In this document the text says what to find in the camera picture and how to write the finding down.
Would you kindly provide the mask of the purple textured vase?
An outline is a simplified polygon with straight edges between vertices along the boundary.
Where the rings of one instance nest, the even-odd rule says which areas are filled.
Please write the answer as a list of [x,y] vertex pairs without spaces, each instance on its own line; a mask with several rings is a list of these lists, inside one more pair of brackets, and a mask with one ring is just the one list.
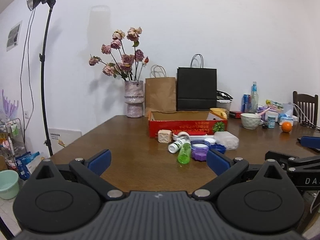
[[126,116],[140,118],[143,116],[144,84],[143,81],[125,81],[124,99],[127,104]]

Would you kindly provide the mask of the large blue-rimmed lid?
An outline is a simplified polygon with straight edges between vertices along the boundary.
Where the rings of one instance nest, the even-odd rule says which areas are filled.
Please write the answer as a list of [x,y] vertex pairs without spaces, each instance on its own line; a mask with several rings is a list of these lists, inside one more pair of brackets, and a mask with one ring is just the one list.
[[207,151],[210,148],[210,143],[205,140],[193,140],[191,141],[191,148],[193,149],[193,151]]

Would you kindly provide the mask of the purple jar lid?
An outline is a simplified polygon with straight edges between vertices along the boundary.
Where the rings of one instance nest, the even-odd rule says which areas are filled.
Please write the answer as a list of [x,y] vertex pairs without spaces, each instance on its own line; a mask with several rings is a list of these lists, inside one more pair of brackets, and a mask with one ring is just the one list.
[[206,161],[207,153],[208,153],[208,149],[206,148],[202,148],[202,149],[196,148],[191,150],[192,158],[198,161]]

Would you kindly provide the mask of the beige cube charger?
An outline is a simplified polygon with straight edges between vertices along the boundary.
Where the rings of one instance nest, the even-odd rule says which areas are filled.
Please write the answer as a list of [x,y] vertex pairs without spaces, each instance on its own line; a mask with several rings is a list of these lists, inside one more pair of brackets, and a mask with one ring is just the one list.
[[160,129],[157,133],[157,140],[160,143],[170,143],[172,140],[172,131],[168,129]]

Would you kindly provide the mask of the small white cap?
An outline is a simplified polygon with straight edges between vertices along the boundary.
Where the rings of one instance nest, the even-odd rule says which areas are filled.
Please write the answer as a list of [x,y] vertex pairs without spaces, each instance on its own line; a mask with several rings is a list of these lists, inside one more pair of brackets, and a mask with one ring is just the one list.
[[206,138],[204,139],[204,142],[207,144],[207,145],[214,145],[216,144],[216,140],[214,138]]

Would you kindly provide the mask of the translucent plastic box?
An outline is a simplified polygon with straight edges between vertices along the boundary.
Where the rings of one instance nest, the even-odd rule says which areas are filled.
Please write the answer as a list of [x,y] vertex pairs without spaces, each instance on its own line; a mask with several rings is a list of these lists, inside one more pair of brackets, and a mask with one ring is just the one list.
[[226,150],[236,150],[239,147],[239,138],[227,131],[215,132],[214,139],[225,146]]

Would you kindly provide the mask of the studio light on stand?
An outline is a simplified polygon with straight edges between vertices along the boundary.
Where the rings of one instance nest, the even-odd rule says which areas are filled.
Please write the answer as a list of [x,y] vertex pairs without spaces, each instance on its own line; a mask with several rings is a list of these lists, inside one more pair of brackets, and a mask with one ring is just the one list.
[[53,7],[56,3],[56,0],[27,0],[27,7],[30,11],[34,11],[36,7],[40,4],[47,4],[49,7],[46,27],[44,31],[44,38],[43,38],[43,45],[42,45],[42,53],[39,54],[39,60],[41,63],[41,77],[40,77],[40,83],[41,83],[41,107],[42,107],[42,117],[43,117],[43,124],[44,124],[44,131],[46,135],[46,139],[44,141],[44,144],[47,146],[49,151],[49,156],[53,156],[53,149],[52,144],[50,140],[49,130],[48,130],[48,122],[47,122],[47,112],[46,112],[46,100],[45,100],[45,88],[44,88],[44,68],[45,68],[45,61],[46,61],[46,46],[47,46],[47,38],[48,38],[48,30],[49,30],[49,24],[50,19],[53,12]]

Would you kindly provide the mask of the green spray bottle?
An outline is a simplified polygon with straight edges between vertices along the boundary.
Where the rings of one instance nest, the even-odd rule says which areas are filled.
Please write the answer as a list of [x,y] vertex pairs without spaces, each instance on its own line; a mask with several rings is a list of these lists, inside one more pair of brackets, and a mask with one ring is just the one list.
[[191,157],[191,143],[190,141],[186,141],[180,148],[177,161],[180,164],[188,164],[190,162]]

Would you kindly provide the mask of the white tape roll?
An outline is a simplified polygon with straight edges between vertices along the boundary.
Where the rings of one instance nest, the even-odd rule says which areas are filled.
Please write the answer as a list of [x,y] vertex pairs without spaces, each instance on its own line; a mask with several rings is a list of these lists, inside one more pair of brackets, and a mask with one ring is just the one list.
[[187,132],[181,131],[177,134],[178,137],[189,137],[189,134]]

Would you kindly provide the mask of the dark wooden chair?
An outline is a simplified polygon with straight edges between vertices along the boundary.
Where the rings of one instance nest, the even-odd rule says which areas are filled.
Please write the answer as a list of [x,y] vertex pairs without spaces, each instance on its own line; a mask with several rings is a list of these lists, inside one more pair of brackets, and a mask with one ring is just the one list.
[[318,120],[318,95],[298,93],[293,91],[294,115],[298,118],[299,123],[317,125]]

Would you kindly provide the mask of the white ceramic bowl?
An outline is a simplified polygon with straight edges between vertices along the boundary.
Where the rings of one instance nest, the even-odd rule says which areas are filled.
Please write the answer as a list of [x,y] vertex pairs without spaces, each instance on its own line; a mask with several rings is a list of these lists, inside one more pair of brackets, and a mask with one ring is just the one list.
[[257,113],[241,113],[241,123],[245,129],[254,130],[261,122],[261,116]]

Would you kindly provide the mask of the white pill bottle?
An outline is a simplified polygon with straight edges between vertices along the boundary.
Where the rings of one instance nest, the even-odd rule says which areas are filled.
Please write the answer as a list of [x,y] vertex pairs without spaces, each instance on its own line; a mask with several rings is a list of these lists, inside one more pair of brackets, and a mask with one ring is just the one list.
[[186,140],[183,138],[172,142],[170,145],[168,145],[168,151],[172,154],[176,153],[185,142]]

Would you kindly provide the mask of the red white lint brush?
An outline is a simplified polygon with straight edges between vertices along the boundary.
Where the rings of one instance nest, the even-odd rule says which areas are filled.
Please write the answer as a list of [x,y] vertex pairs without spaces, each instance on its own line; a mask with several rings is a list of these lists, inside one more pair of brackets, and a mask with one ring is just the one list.
[[203,134],[203,135],[190,135],[189,134],[189,137],[178,137],[177,134],[172,133],[172,139],[173,140],[178,140],[179,138],[184,138],[184,139],[188,139],[190,141],[193,141],[193,140],[204,140],[206,138],[214,138],[214,136],[213,135],[207,135],[207,134]]

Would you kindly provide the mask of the dried pink rose bouquet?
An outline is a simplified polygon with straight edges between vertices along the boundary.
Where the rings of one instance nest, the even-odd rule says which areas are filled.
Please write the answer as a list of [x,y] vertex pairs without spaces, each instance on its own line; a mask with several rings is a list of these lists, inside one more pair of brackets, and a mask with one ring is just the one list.
[[101,53],[111,58],[104,61],[99,56],[91,55],[88,61],[90,66],[102,64],[102,72],[114,78],[120,77],[124,81],[138,81],[149,58],[139,49],[141,27],[131,27],[127,32],[117,29],[112,34],[109,44],[101,45]]

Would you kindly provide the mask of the dark blue scalloped lid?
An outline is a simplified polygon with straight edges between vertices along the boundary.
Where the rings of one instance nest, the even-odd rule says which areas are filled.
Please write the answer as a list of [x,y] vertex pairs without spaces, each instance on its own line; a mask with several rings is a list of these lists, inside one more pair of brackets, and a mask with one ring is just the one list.
[[226,152],[226,147],[221,144],[212,144],[212,145],[210,145],[210,150],[217,151],[221,154],[224,154]]

